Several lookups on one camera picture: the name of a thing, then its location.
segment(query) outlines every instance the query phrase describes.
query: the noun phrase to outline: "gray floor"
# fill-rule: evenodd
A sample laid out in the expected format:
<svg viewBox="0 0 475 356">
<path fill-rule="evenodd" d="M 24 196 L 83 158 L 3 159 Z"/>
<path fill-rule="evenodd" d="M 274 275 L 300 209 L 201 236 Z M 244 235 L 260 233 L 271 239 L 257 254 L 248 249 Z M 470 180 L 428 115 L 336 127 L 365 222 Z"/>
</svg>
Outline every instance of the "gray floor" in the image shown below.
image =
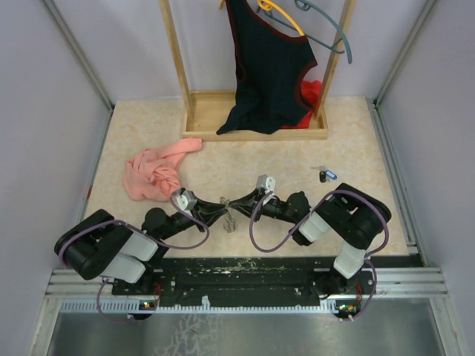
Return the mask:
<svg viewBox="0 0 475 356">
<path fill-rule="evenodd" d="M 443 355 L 427 300 L 375 300 L 354 323 L 332 315 L 154 315 L 115 325 L 61 314 L 49 356 Z"/>
</svg>

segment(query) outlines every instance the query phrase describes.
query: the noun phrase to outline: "pink towel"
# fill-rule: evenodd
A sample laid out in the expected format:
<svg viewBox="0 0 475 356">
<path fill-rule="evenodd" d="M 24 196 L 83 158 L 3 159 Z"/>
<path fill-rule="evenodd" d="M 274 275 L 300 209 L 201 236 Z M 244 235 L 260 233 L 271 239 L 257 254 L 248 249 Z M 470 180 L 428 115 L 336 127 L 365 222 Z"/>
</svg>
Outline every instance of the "pink towel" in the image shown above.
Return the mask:
<svg viewBox="0 0 475 356">
<path fill-rule="evenodd" d="M 201 139 L 181 139 L 159 148 L 149 148 L 127 159 L 124 187 L 133 200 L 168 200 L 181 187 L 177 169 L 188 152 L 201 150 Z"/>
</svg>

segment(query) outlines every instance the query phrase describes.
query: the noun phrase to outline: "table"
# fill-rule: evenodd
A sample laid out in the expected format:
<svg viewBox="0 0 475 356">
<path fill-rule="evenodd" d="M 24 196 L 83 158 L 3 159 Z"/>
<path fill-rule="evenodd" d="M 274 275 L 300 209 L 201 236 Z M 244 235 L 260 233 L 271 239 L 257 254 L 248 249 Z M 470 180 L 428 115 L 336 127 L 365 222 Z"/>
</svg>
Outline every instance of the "table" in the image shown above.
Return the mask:
<svg viewBox="0 0 475 356">
<path fill-rule="evenodd" d="M 304 191 L 310 205 L 327 192 L 346 182 L 381 200 L 393 213 L 389 222 L 390 242 L 379 255 L 406 255 L 407 243 L 397 214 L 390 183 L 384 168 L 376 135 L 364 97 L 329 97 L 325 109 L 330 127 L 329 138 L 313 141 L 285 142 L 204 142 L 201 152 L 189 154 L 179 173 L 183 186 L 197 197 L 219 202 L 221 197 L 236 199 L 255 187 L 258 176 L 268 174 L 277 181 L 275 193 L 282 199 Z M 131 200 L 122 185 L 125 161 L 146 149 L 180 139 L 184 116 L 180 99 L 118 102 L 105 141 L 104 150 L 88 201 L 86 216 L 103 208 L 117 219 L 140 227 L 145 213 L 161 207 L 168 214 L 174 209 L 168 202 Z M 320 183 L 318 170 L 324 165 L 338 175 L 338 180 Z M 256 256 L 333 256 L 342 239 L 331 231 L 309 247 L 290 240 L 278 251 L 263 254 L 249 239 L 249 219 L 232 212 L 236 230 L 227 233 L 224 219 L 211 228 L 209 241 L 195 250 L 170 250 L 166 257 L 256 257 Z M 255 224 L 260 246 L 271 248 L 286 235 L 290 224 L 262 217 Z M 193 245 L 204 235 L 191 228 L 167 242 Z M 372 247 L 382 242 L 382 235 Z"/>
</svg>

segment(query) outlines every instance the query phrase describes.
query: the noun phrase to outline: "gray hanger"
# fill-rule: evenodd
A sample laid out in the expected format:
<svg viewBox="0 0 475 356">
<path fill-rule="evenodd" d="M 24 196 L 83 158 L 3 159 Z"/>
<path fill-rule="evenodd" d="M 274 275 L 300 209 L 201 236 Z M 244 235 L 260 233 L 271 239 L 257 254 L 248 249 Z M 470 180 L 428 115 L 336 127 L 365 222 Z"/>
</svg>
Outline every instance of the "gray hanger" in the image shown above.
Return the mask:
<svg viewBox="0 0 475 356">
<path fill-rule="evenodd" d="M 334 44 L 328 45 L 328 44 L 316 39 L 313 36 L 310 36 L 310 35 L 307 35 L 307 34 L 305 34 L 305 36 L 307 36 L 309 39 L 317 42 L 319 45 L 322 45 L 325 48 L 328 48 L 332 52 L 335 52 L 336 54 L 343 54 L 343 53 L 346 52 L 347 53 L 347 58 L 348 58 L 348 64 L 351 64 L 353 62 L 353 56 L 351 54 L 350 43 L 348 42 L 347 36 L 344 34 L 341 27 L 338 26 L 338 24 L 327 13 L 325 13 L 320 7 L 318 7 L 317 5 L 314 5 L 314 4 L 312 4 L 311 2 L 309 2 L 307 0 L 294 0 L 294 2 L 295 2 L 295 6 L 299 10 L 308 11 L 312 8 L 313 10 L 317 10 L 319 13 L 321 13 L 324 16 L 324 18 L 326 18 L 330 22 L 330 24 L 332 24 L 333 27 L 340 34 L 340 39 L 337 42 L 335 42 Z M 261 8 L 258 7 L 257 13 L 259 13 L 260 11 L 261 11 Z M 277 21 L 278 23 L 283 24 L 284 26 L 287 26 L 288 28 L 292 28 L 293 30 L 295 30 L 295 28 L 293 26 L 291 26 L 290 24 L 287 24 L 286 22 L 274 17 L 274 14 L 272 13 L 272 11 L 264 11 L 263 13 L 264 13 L 264 15 L 269 17 L 270 19 L 273 19 L 274 21 Z M 345 50 L 337 50 L 336 49 L 336 47 L 338 46 L 338 43 L 340 43 L 341 41 L 343 41 L 343 43 L 344 43 L 344 49 Z"/>
</svg>

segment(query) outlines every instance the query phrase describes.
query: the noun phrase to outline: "wooden tray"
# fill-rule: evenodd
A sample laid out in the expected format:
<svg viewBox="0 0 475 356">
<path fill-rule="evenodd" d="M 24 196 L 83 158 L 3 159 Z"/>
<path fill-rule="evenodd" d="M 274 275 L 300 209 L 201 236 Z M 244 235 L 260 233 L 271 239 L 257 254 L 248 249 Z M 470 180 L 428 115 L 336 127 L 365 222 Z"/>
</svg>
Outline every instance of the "wooden tray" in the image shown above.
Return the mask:
<svg viewBox="0 0 475 356">
<path fill-rule="evenodd" d="M 279 141 L 299 139 L 326 139 L 328 124 L 325 110 L 320 109 L 310 121 L 307 129 L 279 130 L 272 135 L 254 131 L 232 131 L 217 135 L 216 131 L 228 118 L 230 110 L 235 106 L 233 90 L 202 90 L 192 91 L 191 106 L 193 117 L 185 114 L 183 137 L 197 137 L 204 141 Z"/>
</svg>

